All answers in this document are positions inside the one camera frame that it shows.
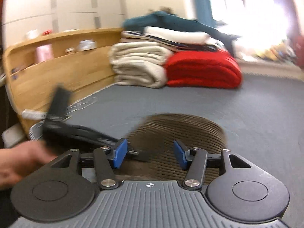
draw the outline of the blue curtain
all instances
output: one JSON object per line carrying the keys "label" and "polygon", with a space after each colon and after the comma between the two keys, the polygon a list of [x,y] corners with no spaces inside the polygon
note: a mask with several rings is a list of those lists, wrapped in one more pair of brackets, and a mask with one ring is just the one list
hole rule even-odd
{"label": "blue curtain", "polygon": [[194,0],[194,2],[197,20],[207,26],[215,27],[215,21],[212,18],[210,0]]}

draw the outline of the carpet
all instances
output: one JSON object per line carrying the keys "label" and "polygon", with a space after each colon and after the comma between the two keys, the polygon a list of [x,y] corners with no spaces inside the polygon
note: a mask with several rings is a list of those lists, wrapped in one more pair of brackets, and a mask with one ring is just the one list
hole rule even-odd
{"label": "carpet", "polygon": [[111,86],[68,123],[124,137],[147,116],[182,113],[220,125],[226,146],[282,181],[290,192],[283,220],[304,228],[304,82],[244,75],[239,89]]}

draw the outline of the floor mat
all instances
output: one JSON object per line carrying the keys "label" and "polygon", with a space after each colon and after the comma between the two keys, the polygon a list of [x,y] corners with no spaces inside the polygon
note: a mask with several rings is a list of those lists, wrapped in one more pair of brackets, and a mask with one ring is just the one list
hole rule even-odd
{"label": "floor mat", "polygon": [[[187,147],[199,147],[220,154],[225,147],[221,127],[208,119],[183,115],[160,114],[149,116],[127,136],[131,147],[149,152],[149,162],[125,160],[116,174],[145,176],[150,180],[180,180],[186,176],[173,153],[173,141],[181,140]],[[207,169],[204,183],[219,176],[218,169]]]}
{"label": "floor mat", "polygon": [[290,192],[283,217],[304,228],[304,82],[244,75],[236,90],[111,86],[96,102],[70,113],[68,123],[126,136],[146,116],[182,113],[224,129],[227,147],[282,181]]}

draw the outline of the logo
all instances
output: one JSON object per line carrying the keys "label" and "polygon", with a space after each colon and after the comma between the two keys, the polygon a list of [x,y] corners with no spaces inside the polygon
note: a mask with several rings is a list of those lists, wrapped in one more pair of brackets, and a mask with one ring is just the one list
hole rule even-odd
{"label": "logo", "polygon": [[153,183],[148,183],[148,184],[146,184],[146,186],[147,186],[148,188],[152,188],[152,187],[155,186],[155,184],[153,184]]}

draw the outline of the white blanket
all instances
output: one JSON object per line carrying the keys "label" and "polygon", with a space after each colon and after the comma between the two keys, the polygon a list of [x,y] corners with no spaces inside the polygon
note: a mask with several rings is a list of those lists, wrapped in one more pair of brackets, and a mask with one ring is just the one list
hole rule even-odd
{"label": "white blanket", "polygon": [[163,65],[172,55],[172,51],[161,47],[157,42],[125,42],[115,44],[111,47],[109,59],[113,65],[116,64],[117,60],[125,57],[133,57],[133,60],[139,61],[145,58],[146,61]]}
{"label": "white blanket", "polygon": [[143,31],[145,34],[149,34],[162,39],[170,40],[181,44],[199,44],[203,45],[210,37],[205,32],[178,32],[169,29],[147,26]]}
{"label": "white blanket", "polygon": [[[121,39],[120,39],[120,42],[121,42],[121,43],[126,43],[126,42],[143,42],[143,41],[155,42],[155,41],[152,40],[152,39],[150,39],[150,40],[148,40],[148,39],[126,39],[126,38],[121,38]],[[166,49],[168,49],[168,50],[171,50],[171,51],[173,51],[173,52],[180,52],[180,51],[181,51],[180,49],[177,49],[177,48],[174,47],[174,46],[169,46],[169,45],[162,44],[162,43],[159,43],[159,45],[160,45],[161,47],[164,47],[164,48],[166,48]]]}
{"label": "white blanket", "polygon": [[113,65],[116,83],[123,86],[163,87],[167,83],[162,66],[149,61],[121,58]]}

